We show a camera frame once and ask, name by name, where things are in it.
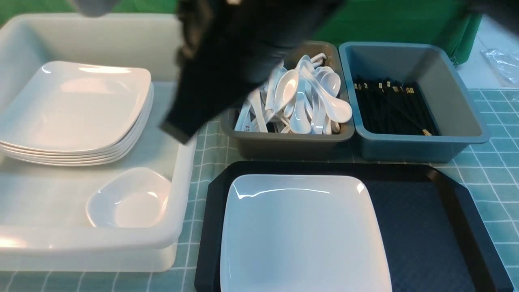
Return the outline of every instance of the small white dish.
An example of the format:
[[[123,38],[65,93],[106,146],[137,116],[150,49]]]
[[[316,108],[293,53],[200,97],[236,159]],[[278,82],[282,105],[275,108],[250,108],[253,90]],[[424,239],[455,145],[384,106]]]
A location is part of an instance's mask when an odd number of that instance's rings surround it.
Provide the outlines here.
[[[164,216],[171,182],[149,168],[132,168],[88,199],[94,227],[147,228]]]
[[[50,152],[109,148],[137,120],[150,84],[146,69],[47,63],[0,114],[0,141]]]
[[[227,198],[224,292],[390,292],[365,185],[348,176],[244,175]]]

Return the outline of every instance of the white bowl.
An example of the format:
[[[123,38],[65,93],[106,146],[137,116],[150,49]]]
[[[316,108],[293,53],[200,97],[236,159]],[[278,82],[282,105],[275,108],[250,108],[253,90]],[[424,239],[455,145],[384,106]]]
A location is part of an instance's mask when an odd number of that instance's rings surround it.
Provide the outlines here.
[[[364,184],[348,176],[236,178],[225,208],[220,284],[225,292],[390,292]]]
[[[87,202],[94,227],[147,228],[163,217],[171,182],[149,168],[132,168],[107,183]]]

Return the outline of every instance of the stack of plates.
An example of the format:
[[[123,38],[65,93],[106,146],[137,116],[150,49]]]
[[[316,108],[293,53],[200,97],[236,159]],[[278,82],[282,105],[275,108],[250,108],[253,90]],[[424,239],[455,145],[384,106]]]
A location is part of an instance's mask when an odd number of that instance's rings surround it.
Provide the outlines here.
[[[0,151],[45,165],[111,163],[135,145],[152,104],[146,69],[51,62],[0,113]]]

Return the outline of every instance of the blue-gray plastic bin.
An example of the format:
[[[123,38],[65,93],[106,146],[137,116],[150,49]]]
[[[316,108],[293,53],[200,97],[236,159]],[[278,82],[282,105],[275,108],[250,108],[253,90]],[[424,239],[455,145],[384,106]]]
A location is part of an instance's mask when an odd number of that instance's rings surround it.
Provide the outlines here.
[[[489,140],[486,124],[442,49],[421,44],[350,42],[339,47],[339,55],[365,159],[445,163],[468,145]],[[441,136],[367,131],[353,87],[357,76],[417,82]]]

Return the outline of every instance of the gray plastic bin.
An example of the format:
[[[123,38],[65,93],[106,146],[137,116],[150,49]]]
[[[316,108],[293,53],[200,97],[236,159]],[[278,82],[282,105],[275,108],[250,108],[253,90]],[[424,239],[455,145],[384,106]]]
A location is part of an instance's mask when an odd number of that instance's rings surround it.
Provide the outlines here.
[[[469,144],[489,140],[486,124],[442,49],[419,44],[350,42],[339,47],[339,54],[365,159],[444,163]],[[367,131],[353,87],[353,79],[358,75],[365,79],[416,81],[441,136],[374,134]]]
[[[303,55],[313,57],[321,52],[327,56],[324,65],[330,66],[341,78],[338,98],[349,101],[339,53],[334,45],[326,42],[305,42],[285,59],[285,68],[293,69]],[[337,143],[349,140],[355,131],[351,119],[341,125],[340,133],[334,135],[241,132],[234,131],[237,118],[237,110],[222,114],[221,127],[226,135],[236,140],[238,151],[245,158],[322,160],[329,156]]]

